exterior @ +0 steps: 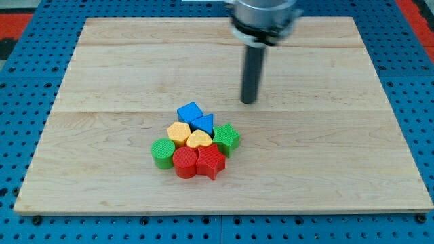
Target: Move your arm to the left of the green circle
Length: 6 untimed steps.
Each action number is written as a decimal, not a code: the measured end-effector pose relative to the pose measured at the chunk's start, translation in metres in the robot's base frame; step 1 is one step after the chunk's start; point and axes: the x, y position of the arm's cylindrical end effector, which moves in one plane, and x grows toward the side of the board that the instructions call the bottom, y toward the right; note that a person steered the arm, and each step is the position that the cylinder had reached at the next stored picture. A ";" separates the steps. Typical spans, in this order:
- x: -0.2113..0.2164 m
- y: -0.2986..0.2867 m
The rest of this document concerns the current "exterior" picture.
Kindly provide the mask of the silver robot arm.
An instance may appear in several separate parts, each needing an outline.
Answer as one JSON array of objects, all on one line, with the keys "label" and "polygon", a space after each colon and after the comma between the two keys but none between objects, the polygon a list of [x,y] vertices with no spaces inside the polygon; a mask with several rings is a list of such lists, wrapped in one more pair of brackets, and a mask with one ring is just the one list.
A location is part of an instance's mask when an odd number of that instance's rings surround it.
[{"label": "silver robot arm", "polygon": [[233,35],[253,48],[278,45],[302,15],[296,0],[222,0],[231,7]]}]

